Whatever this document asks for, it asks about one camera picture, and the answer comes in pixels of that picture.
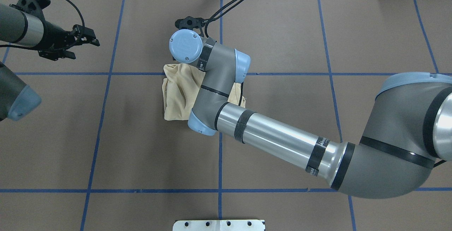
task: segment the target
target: black tape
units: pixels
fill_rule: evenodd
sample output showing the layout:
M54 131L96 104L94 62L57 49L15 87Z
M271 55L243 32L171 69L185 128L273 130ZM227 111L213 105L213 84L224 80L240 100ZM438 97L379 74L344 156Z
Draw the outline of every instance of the black tape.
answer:
M214 123L214 125L215 125L215 130L217 131L218 129L216 128L216 123L218 122L218 117L220 116L220 113L221 113L221 111L223 110L223 107L225 107L227 104L229 104L229 102L225 102L221 107L220 107L220 109L218 109L218 112L216 113L216 116L215 116L215 123Z
M336 176L334 177L333 183L331 183L332 189L339 190L340 186L342 185L342 181L344 180L345 174L347 173L354 151L355 144L352 144L350 142L347 143L347 147L345 148L345 152L342 156L338 171L336 173Z
M323 159L323 155L325 154L326 146L328 146L328 144L329 139L319 136L309 157L308 165L306 166L305 169L306 172L314 176L318 175L319 166Z
M218 91L216 89L210 88L210 87L205 86L205 85L201 85L201 88L203 88L204 90L207 90L207 91L211 91L211 92L216 93L216 94L220 94L221 96L224 96L224 97L229 97L229 94L225 94L222 91Z
M202 47L201 55L199 55L197 68L201 71L206 70L207 62L212 52L213 45L215 45L216 40L213 38L208 38Z
M427 109L427 113L425 114L424 123L422 126L422 136L425 145L425 149L427 152L435 157L439 158L436 153L435 147L433 145L433 127L435 125L436 115L438 114L438 110L441 107L442 103L446 99L449 94L452 93L452 87L445 88L440 91L436 97L433 99L430 107Z
M253 110L250 109L246 109L239 117L239 120L237 121L236 124L236 129L234 130L234 138L241 142L242 144L244 144L243 142L243 132L245 131L246 128L246 124L248 122L248 120L250 119L250 117L254 114L255 112Z
M377 149L381 152L387 153L389 155L392 155L394 157L398 157L399 159L406 160L408 162L411 162L413 164L432 169L433 165L435 164L434 160L431 160L427 157L424 157L419 154L415 154L414 152L410 152L408 150L402 149L397 146L393 146L392 144L386 144L384 142L375 140L373 138L368 138L366 136L363 136L361 138L360 144L365 144L367 146L370 146L374 149Z
M22 15L24 16L24 31L22 32L22 35L20 35L20 37L19 37L16 41L11 42L12 44L21 41L21 40L25 37L25 35L27 34L27 30L28 30L28 19L27 19L27 16L25 15L24 12L22 12Z

